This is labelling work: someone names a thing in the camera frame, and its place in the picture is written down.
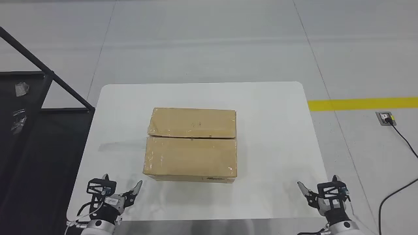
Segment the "white cable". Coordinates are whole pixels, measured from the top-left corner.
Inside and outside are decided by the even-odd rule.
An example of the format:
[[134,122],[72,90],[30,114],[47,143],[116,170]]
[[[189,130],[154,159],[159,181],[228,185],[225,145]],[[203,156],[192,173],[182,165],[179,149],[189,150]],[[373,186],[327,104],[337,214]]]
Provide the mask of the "white cable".
[[71,227],[74,224],[76,224],[76,222],[79,221],[79,220],[81,220],[82,218],[85,218],[85,217],[90,216],[91,214],[97,212],[98,210],[100,210],[100,208],[102,207],[102,205],[103,205],[103,202],[100,204],[100,206],[96,210],[93,210],[89,214],[85,214],[85,215],[81,215],[80,214],[79,216],[76,217],[76,219],[74,221],[67,222],[67,228],[65,229],[64,235],[67,235],[67,231],[68,231],[68,228],[69,227]]

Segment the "power cord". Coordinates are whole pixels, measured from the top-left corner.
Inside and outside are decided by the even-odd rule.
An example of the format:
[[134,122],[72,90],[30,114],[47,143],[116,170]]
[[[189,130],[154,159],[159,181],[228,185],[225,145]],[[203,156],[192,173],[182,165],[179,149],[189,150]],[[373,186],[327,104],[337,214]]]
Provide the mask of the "power cord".
[[[412,153],[416,156],[416,158],[418,159],[418,155],[417,155],[417,153],[414,151],[414,149],[412,148],[412,146],[411,146],[411,144],[408,142],[408,140],[406,140],[405,139],[405,137],[402,135],[402,134],[400,134],[400,132],[398,131],[398,129],[393,125],[393,120],[392,120],[392,118],[390,118],[390,117],[388,117],[388,118],[385,118],[385,122],[386,123],[389,123],[392,127],[393,127],[393,129],[402,137],[402,139],[404,139],[405,140],[405,142],[408,144],[408,146],[410,147],[410,149],[411,149],[411,151],[412,151]],[[381,208],[382,208],[382,206],[383,206],[383,203],[385,203],[385,201],[388,199],[388,198],[391,198],[393,195],[395,195],[395,194],[397,194],[397,193],[399,193],[400,191],[402,191],[403,189],[406,189],[406,188],[408,188],[409,186],[411,186],[411,185],[413,185],[415,182],[417,182],[418,181],[418,178],[417,179],[415,179],[415,180],[413,180],[413,181],[411,181],[410,183],[408,183],[407,185],[405,185],[405,186],[403,186],[402,188],[400,188],[400,189],[398,189],[398,190],[396,190],[396,191],[394,191],[393,193],[391,193],[391,194],[389,194],[386,198],[384,198],[381,202],[380,202],[380,206],[379,206],[379,235],[381,235]]]

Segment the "electrical outlet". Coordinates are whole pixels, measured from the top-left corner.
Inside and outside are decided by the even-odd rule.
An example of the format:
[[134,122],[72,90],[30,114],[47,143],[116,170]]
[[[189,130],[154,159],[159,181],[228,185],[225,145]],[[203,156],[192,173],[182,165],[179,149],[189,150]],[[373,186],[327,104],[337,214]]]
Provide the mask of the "electrical outlet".
[[390,123],[385,122],[385,119],[389,117],[392,118],[393,125],[396,125],[396,121],[391,112],[376,112],[376,116],[378,117],[381,126],[391,126]]

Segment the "black cable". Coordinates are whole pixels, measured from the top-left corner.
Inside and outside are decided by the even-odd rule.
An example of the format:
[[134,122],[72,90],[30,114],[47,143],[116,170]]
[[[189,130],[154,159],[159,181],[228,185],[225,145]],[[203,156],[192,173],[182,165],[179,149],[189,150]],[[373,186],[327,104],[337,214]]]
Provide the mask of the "black cable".
[[402,134],[400,134],[400,132],[398,131],[398,129],[393,125],[393,123],[391,123],[391,125],[392,125],[392,127],[393,127],[393,129],[402,137],[402,139],[404,139],[405,140],[405,142],[408,144],[408,146],[410,147],[410,149],[411,149],[411,151],[413,152],[413,154],[416,156],[416,158],[418,159],[418,155],[417,155],[417,153],[413,150],[413,148],[412,148],[412,146],[411,146],[411,144],[410,144],[410,142],[408,142],[408,140],[406,140],[405,139],[405,137],[402,135]]
[[[390,123],[391,124],[391,126],[393,127],[393,129],[402,137],[402,139],[404,139],[405,140],[405,142],[408,144],[408,146],[410,147],[410,149],[411,149],[411,151],[413,152],[413,154],[416,156],[416,158],[418,159],[418,155],[417,155],[417,153],[414,151],[414,149],[412,148],[412,146],[411,146],[411,144],[408,142],[408,140],[406,140],[405,139],[405,137],[402,135],[402,134],[400,134],[400,132],[398,131],[398,129],[393,125],[393,120],[392,120],[392,118],[390,118],[390,117],[388,117],[388,118],[386,118],[385,119],[385,122],[386,123]],[[415,179],[415,180],[413,180],[413,181],[411,181],[410,183],[408,183],[407,185],[405,185],[405,186],[403,186],[402,188],[400,188],[400,189],[398,189],[398,190],[396,190],[396,191],[394,191],[393,193],[391,193],[391,194],[389,194],[386,198],[384,198],[381,202],[380,202],[380,206],[379,206],[379,235],[381,235],[381,208],[382,208],[382,206],[383,206],[383,203],[385,203],[385,201],[388,199],[388,198],[391,198],[393,195],[395,195],[395,194],[397,194],[397,193],[399,193],[401,190],[403,190],[403,189],[406,189],[406,188],[408,188],[409,186],[411,186],[411,185],[413,185],[415,182],[417,182],[418,181],[418,178],[417,179]]]
[[389,196],[387,196],[386,198],[384,198],[384,199],[381,201],[380,206],[379,206],[379,235],[381,235],[381,207],[383,206],[383,203],[385,203],[385,201],[386,201],[388,198],[391,198],[393,195],[397,194],[398,192],[400,192],[401,190],[403,190],[403,189],[405,189],[405,188],[408,188],[409,186],[413,185],[413,184],[414,184],[415,182],[417,182],[417,181],[418,181],[418,179],[415,179],[415,180],[411,181],[410,183],[408,183],[407,185],[403,186],[403,187],[402,187],[402,188],[400,188],[399,190],[397,190],[397,191],[395,191],[395,192],[391,193]]
[[298,235],[318,235],[321,232],[325,231],[324,228],[322,228],[320,231],[318,232],[299,232]]

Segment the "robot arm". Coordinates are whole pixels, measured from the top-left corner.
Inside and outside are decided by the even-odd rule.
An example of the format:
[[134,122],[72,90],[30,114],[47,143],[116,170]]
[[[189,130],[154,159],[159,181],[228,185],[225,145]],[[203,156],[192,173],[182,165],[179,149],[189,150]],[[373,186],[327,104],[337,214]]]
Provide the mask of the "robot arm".
[[364,235],[357,224],[347,216],[345,202],[350,201],[349,192],[346,184],[337,175],[334,175],[330,182],[318,184],[318,193],[306,188],[300,181],[298,186],[308,205],[317,209],[328,221],[326,227],[319,232],[301,232],[298,235]]
[[91,194],[91,202],[84,204],[82,209],[90,205],[91,214],[88,223],[78,222],[77,228],[83,228],[82,235],[112,235],[121,221],[121,215],[125,208],[132,206],[139,194],[142,181],[126,193],[114,194],[116,182],[110,181],[108,174],[101,179],[92,179],[88,183],[87,193]]

